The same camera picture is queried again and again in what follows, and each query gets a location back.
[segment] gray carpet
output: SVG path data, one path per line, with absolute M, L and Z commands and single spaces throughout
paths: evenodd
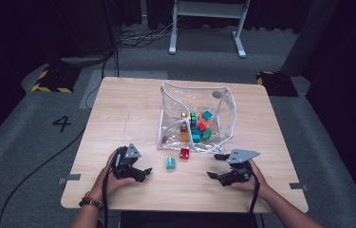
M 296 39 L 291 31 L 244 30 L 247 58 L 240 59 L 231 36 L 233 28 L 185 30 L 178 35 L 178 51 L 168 54 L 169 37 L 142 48 L 122 48 L 120 70 L 167 72 L 172 80 L 255 84 L 261 70 L 276 71 Z M 80 108 L 93 74 L 101 66 L 85 67 L 75 92 L 31 92 L 45 66 L 25 77 L 27 95 L 0 126 L 0 210 L 11 191 L 30 172 L 61 151 L 84 129 L 90 109 Z M 105 70 L 113 71 L 109 61 Z M 292 79 L 299 97 L 271 97 L 298 177 L 308 187 L 308 215 L 325 227 L 356 227 L 356 187 L 327 131 L 305 98 L 309 83 Z M 71 125 L 63 133 L 52 123 L 67 116 Z M 60 204 L 79 138 L 58 157 L 26 180 L 9 200 L 1 227 L 68 227 L 77 210 Z M 110 227 L 117 227 L 119 212 L 112 212 Z M 264 216 L 266 227 L 282 227 L 274 214 Z

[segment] number 4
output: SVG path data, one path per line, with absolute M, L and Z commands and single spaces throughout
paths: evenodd
M 68 121 L 68 117 L 64 116 L 64 117 L 60 118 L 59 120 L 53 122 L 53 125 L 60 125 L 62 127 L 62 129 L 60 130 L 60 133 L 63 133 L 66 125 L 71 125 L 71 123 L 68 123 L 67 121 Z

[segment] metal stand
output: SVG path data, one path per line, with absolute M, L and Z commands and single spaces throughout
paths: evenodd
M 247 0 L 242 4 L 223 4 L 223 3 L 207 3 L 207 2 L 185 2 L 175 0 L 173 26 L 171 34 L 171 43 L 169 53 L 176 54 L 177 52 L 177 23 L 178 15 L 186 16 L 203 16 L 203 17 L 221 17 L 239 19 L 237 31 L 233 31 L 234 43 L 236 44 L 237 52 L 240 58 L 246 57 L 245 49 L 240 41 L 240 33 L 245 22 L 246 15 L 251 0 Z

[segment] floor mat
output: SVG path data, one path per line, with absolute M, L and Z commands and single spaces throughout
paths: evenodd
M 32 91 L 72 93 L 81 70 L 80 67 L 57 69 L 47 66 Z
M 266 88 L 269 96 L 298 97 L 298 92 L 290 79 L 290 76 L 281 72 L 260 71 L 256 74 L 259 85 Z

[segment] human arm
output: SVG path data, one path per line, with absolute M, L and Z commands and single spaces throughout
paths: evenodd
M 252 165 L 254 174 L 260 182 L 258 197 L 263 199 L 271 207 L 285 227 L 322 227 L 318 222 L 308 217 L 305 213 L 275 192 L 275 190 L 267 184 L 266 179 L 254 161 L 249 160 L 249 162 Z M 235 182 L 231 184 L 231 186 L 245 191 L 253 191 L 254 182 L 255 180 L 252 176 L 247 182 Z
M 115 152 L 110 155 L 109 159 L 107 160 L 106 166 L 101 170 L 98 178 L 96 179 L 94 185 L 91 188 L 91 191 L 86 195 L 87 198 L 95 199 L 95 200 L 102 200 L 103 193 L 102 193 L 102 186 L 103 186 L 103 178 L 106 175 L 106 172 L 109 168 L 109 165 L 112 161 L 113 156 L 115 156 Z M 120 179 L 118 180 L 113 173 L 109 174 L 109 179 L 106 187 L 106 196 L 109 198 L 112 194 L 114 194 L 119 188 L 128 185 L 135 180 L 132 178 L 127 179 Z M 74 219 L 73 224 L 71 225 L 72 228 L 86 228 L 86 227 L 97 227 L 97 220 L 99 215 L 99 209 L 93 205 L 83 205 Z

